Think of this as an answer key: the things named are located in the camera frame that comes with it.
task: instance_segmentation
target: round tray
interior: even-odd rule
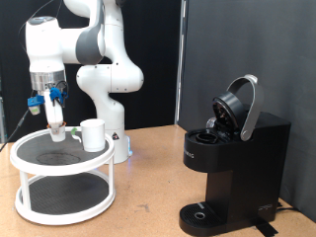
[[[19,170],[42,176],[66,176],[88,172],[106,164],[114,156],[114,142],[106,134],[107,145],[100,152],[86,152],[66,127],[66,139],[53,142],[49,130],[22,137],[11,148],[11,163]],[[76,135],[81,136],[81,127]]]
[[[96,170],[64,177],[34,176],[29,184],[32,209],[24,207],[19,188],[17,211],[29,221],[44,225],[67,225],[93,218],[116,197],[116,190],[109,189],[109,177]]]

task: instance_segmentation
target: brand logo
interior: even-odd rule
[[[185,149],[185,154],[186,154],[187,156],[193,158],[193,159],[195,158],[195,154],[190,153],[190,152],[187,151],[186,149]]]

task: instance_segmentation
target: black wall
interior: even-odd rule
[[[316,220],[316,2],[189,0],[179,125],[205,127],[212,100],[245,74],[263,111],[291,121],[280,196]],[[250,87],[240,99],[250,103]]]
[[[32,92],[29,59],[19,45],[20,26],[44,3],[44,0],[0,1],[0,72],[6,125],[10,135],[27,110]],[[59,0],[42,9],[37,16],[55,16]],[[141,128],[174,123],[181,0],[128,0],[122,7],[127,54],[144,73],[144,85],[138,92],[111,94],[125,107],[125,128]],[[62,4],[58,17],[61,28],[82,28],[88,20],[73,15]],[[68,125],[96,116],[95,106],[77,86],[75,76],[80,65],[66,65],[70,97],[63,110]],[[44,113],[29,115],[12,141],[46,126]]]

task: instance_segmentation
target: coffee maker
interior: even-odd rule
[[[246,83],[253,88],[249,110],[236,97]],[[290,122],[261,112],[263,102],[255,76],[238,78],[214,98],[211,125],[186,133],[185,165],[207,173],[205,201],[180,211],[186,233],[214,236],[250,226],[269,229],[275,220]]]

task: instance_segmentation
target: table surface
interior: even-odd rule
[[[0,153],[0,236],[188,236],[179,211],[205,198],[206,174],[183,163],[185,131],[177,125],[128,130],[133,155],[115,165],[117,197],[105,212],[82,223],[44,226],[23,219],[14,206],[20,173],[10,163],[9,144]],[[108,173],[108,165],[99,170]],[[295,211],[282,211],[271,225],[278,237],[316,236],[316,225]],[[262,237],[255,228],[221,236]]]

